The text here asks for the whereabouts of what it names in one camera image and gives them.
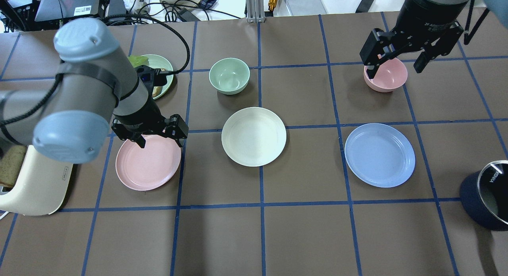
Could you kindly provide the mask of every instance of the green bowl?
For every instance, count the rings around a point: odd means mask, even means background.
[[[219,93],[234,95],[240,93],[249,82],[250,70],[247,64],[236,58],[225,58],[215,63],[209,73],[210,83]]]

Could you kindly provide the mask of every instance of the pink bowl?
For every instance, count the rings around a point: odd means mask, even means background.
[[[401,87],[407,81],[408,70],[402,61],[393,58],[379,67],[374,79],[369,79],[367,66],[363,67],[363,79],[372,90],[388,93]]]

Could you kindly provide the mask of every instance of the pink plate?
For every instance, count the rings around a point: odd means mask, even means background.
[[[402,61],[397,58],[383,63],[377,70],[374,79],[367,76],[367,66],[363,68],[363,79],[372,90],[388,93],[401,87],[408,79],[408,70]]]
[[[159,135],[143,135],[145,148],[129,140],[116,155],[116,174],[127,187],[148,191],[165,184],[178,170],[180,147],[173,139]]]

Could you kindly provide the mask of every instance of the grid line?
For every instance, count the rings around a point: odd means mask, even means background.
[[[5,61],[4,68],[2,70],[2,73],[0,73],[0,81],[2,80],[2,77],[4,77],[5,71],[7,70],[7,66],[9,66],[9,62],[11,62],[12,55],[14,54],[14,50],[16,49],[16,46],[18,46],[19,38],[21,37],[21,34],[18,33],[18,37],[16,37],[16,41],[14,41],[14,45],[12,45],[11,52],[9,53],[9,57],[7,57],[7,61]]]
[[[94,237],[94,229],[95,229],[95,223],[97,220],[98,206],[100,204],[100,197],[102,196],[102,189],[104,187],[104,180],[106,178],[106,171],[108,169],[109,157],[111,155],[112,146],[113,146],[113,137],[111,136],[111,137],[109,137],[108,152],[106,154],[106,159],[104,160],[104,168],[102,171],[102,177],[100,178],[100,186],[98,188],[96,206],[94,208],[94,215],[92,216],[92,223],[90,225],[89,239],[87,241],[87,249],[85,250],[85,257],[83,259],[83,267],[81,269],[81,276],[85,276],[85,273],[87,272],[87,264],[89,261],[90,246],[92,244],[92,238]]]
[[[478,81],[477,81],[477,79],[475,77],[475,74],[473,73],[473,70],[471,68],[470,62],[468,61],[468,57],[466,57],[466,53],[464,52],[464,49],[462,48],[462,45],[461,45],[460,41],[458,41],[457,44],[459,45],[459,49],[460,49],[460,52],[462,53],[462,56],[464,57],[464,61],[466,63],[466,66],[468,67],[468,71],[470,72],[471,78],[472,78],[473,82],[475,83],[475,87],[478,90],[478,94],[481,97],[481,101],[483,102],[483,104],[485,106],[485,110],[487,111],[487,113],[488,113],[488,115],[490,117],[490,121],[492,122],[492,125],[494,126],[494,130],[496,131],[497,138],[499,138],[499,142],[501,143],[501,147],[503,148],[504,155],[505,155],[505,157],[508,158],[508,151],[506,150],[506,146],[504,144],[503,138],[501,137],[501,133],[499,132],[499,128],[497,128],[496,122],[494,121],[494,116],[492,115],[492,111],[490,111],[490,108],[489,108],[489,105],[487,103],[487,100],[485,99],[485,96],[481,92],[481,88],[479,87]]]
[[[136,32],[138,31],[138,25],[134,24],[134,30],[132,32],[131,46],[129,47],[129,56],[132,55],[132,48],[134,48],[134,41],[136,39]]]
[[[389,30],[388,24],[386,22],[385,14],[383,12],[381,12],[381,18],[383,19],[383,23],[385,25],[386,31],[388,31]],[[436,191],[436,188],[434,185],[434,180],[432,178],[432,173],[430,172],[430,166],[429,166],[429,162],[427,159],[427,154],[425,153],[423,141],[421,140],[421,134],[419,132],[418,121],[416,119],[416,116],[414,115],[414,110],[413,110],[411,99],[410,99],[410,96],[408,93],[408,88],[406,87],[406,84],[404,84],[402,87],[404,89],[404,94],[406,96],[406,100],[408,101],[408,106],[410,108],[411,118],[414,123],[414,129],[415,129],[417,137],[418,137],[418,143],[419,143],[419,147],[421,149],[421,154],[423,156],[423,160],[425,163],[425,168],[427,170],[427,176],[429,177],[429,183],[430,183],[430,187],[432,189],[432,195],[434,196],[434,202],[436,205],[437,214],[439,216],[439,222],[441,223],[441,229],[443,230],[443,236],[444,236],[444,241],[446,243],[446,248],[448,249],[448,254],[450,256],[450,262],[452,263],[452,268],[453,268],[454,274],[456,276],[458,276],[459,271],[457,269],[457,264],[455,262],[455,257],[453,254],[452,246],[450,244],[450,238],[448,237],[448,231],[446,229],[446,224],[445,224],[445,219],[443,217],[443,212],[441,211],[441,205],[439,204],[439,198],[437,197],[437,191]]]
[[[508,122],[508,119],[493,119],[497,122]],[[417,121],[418,125],[424,124],[452,124],[452,123],[485,123],[490,122],[490,119],[456,119],[456,120],[448,120],[448,121]],[[414,125],[414,122],[379,122],[380,124],[385,125]],[[358,127],[369,123],[349,123],[349,124],[317,124],[317,125],[287,125],[286,129],[306,129],[306,128],[334,128],[336,126],[339,127]],[[222,132],[222,128],[213,128],[213,129],[196,129],[189,130],[189,133],[212,133],[212,132]]]
[[[11,241],[12,232],[14,231],[14,226],[16,225],[16,220],[18,219],[18,214],[15,213],[12,218],[11,228],[9,229],[9,234],[7,235],[7,239],[5,240],[4,249],[2,250],[2,255],[0,256],[0,267],[2,267],[2,263],[4,263],[5,253],[7,252],[7,246],[9,246],[9,242]]]
[[[196,34],[198,32],[198,22],[194,22],[194,33],[192,35],[192,54],[190,56],[190,70],[189,70],[189,89],[187,91],[187,112],[185,113],[185,123],[189,124],[189,112],[191,109],[191,95],[192,95],[192,74],[194,72],[194,54],[196,52]],[[170,276],[175,273],[176,265],[176,246],[178,244],[178,227],[180,224],[180,206],[182,202],[182,189],[183,189],[183,170],[185,168],[185,153],[187,151],[187,140],[183,144],[182,148],[182,159],[180,163],[180,178],[178,181],[178,197],[176,200],[176,212],[175,212],[175,226],[173,229],[173,249],[171,252],[171,266]]]
[[[481,59],[508,59],[508,56],[491,56],[491,57],[468,57],[468,60],[481,60]],[[403,62],[414,62],[415,59],[404,59],[401,60]],[[436,58],[433,61],[464,61],[463,58]],[[330,63],[330,66],[344,66],[344,65],[363,65],[361,61],[350,61],[350,62],[339,62],[339,63]],[[325,67],[328,66],[327,63],[309,63],[309,64],[301,64],[301,65],[279,65],[279,66],[254,66],[249,67],[251,70],[259,70],[259,69],[280,69],[280,68],[305,68],[305,67]],[[210,69],[195,69],[193,72],[209,72]],[[189,73],[190,70],[183,70],[182,73]],[[1,82],[4,81],[36,81],[36,80],[44,80],[44,79],[54,79],[54,77],[35,77],[35,78],[18,78],[18,79],[0,79]]]
[[[261,89],[261,22],[258,22],[258,106],[263,106]],[[266,242],[265,242],[265,187],[263,166],[259,167],[259,199],[261,222],[261,274],[266,276]]]
[[[343,146],[343,134],[341,132],[341,121],[339,119],[339,113],[337,110],[337,102],[335,99],[335,89],[333,87],[333,77],[332,77],[332,68],[330,63],[330,56],[328,53],[328,44],[326,42],[326,34],[325,34],[325,28],[323,26],[323,19],[321,18],[321,14],[317,16],[319,18],[319,26],[321,27],[321,35],[323,36],[323,44],[325,45],[325,55],[326,55],[326,63],[328,67],[328,79],[330,80],[330,91],[332,95],[332,103],[333,103],[333,111],[335,114],[335,122],[337,123],[337,133],[339,137],[339,147],[341,149],[341,159],[343,161],[343,171],[344,171],[344,180],[345,180],[345,187],[346,187],[346,193],[348,195],[348,206],[350,211],[350,221],[351,221],[351,232],[352,232],[352,241],[354,246],[354,255],[356,258],[356,265],[358,270],[358,275],[362,275],[362,265],[360,260],[360,251],[358,247],[358,240],[357,240],[357,233],[356,233],[356,224],[354,223],[354,212],[353,212],[353,203],[352,203],[352,197],[351,197],[351,189],[349,184],[349,178],[348,178],[348,169],[346,166],[346,160],[345,160],[345,154],[344,154],[344,146]]]
[[[460,198],[439,198],[440,202],[460,202]],[[433,198],[424,199],[386,199],[386,200],[352,200],[353,204],[393,204],[393,203],[434,203]],[[205,205],[170,205],[170,206],[133,206],[133,207],[100,207],[98,211],[172,211],[182,209],[231,209],[236,207],[272,207],[272,206],[310,206],[310,205],[349,205],[348,201],[306,201],[306,202],[259,202],[230,203]],[[59,213],[85,213],[95,208],[61,209]]]

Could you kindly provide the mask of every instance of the label sticker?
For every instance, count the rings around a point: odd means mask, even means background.
[[[91,5],[76,7],[74,9],[74,16],[90,14],[91,9]]]

